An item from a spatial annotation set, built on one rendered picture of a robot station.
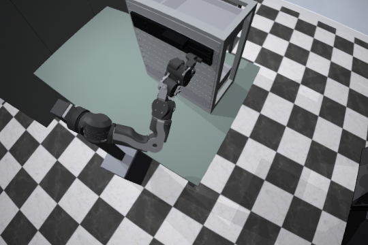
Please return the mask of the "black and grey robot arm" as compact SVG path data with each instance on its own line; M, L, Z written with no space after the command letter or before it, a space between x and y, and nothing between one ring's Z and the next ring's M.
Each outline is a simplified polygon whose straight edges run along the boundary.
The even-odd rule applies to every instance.
M159 152L166 143L172 113L176 104L174 96L180 93L180 84L164 76L158 84L159 93L152 103L152 119L149 135L141 135L131 127L112 123L105 114L94 114L78 105L70 104L62 118L67 121L67 128L84 135L92 144L117 144L143 152ZM173 112L172 112L173 111ZM115 129L114 129L115 128ZM99 142L99 143L95 143ZM101 142L101 143L100 143Z

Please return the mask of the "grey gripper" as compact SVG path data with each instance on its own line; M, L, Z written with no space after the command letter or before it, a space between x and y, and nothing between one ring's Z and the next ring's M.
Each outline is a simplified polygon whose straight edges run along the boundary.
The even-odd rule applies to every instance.
M196 72L196 69L194 68L196 62L202 62L201 58L192 53L187 53L185 57L187 59L186 64L184 60L181 60L178 57L171 59L164 74L165 76L168 76L169 78L178 82L180 86L184 87L189 84L191 78Z

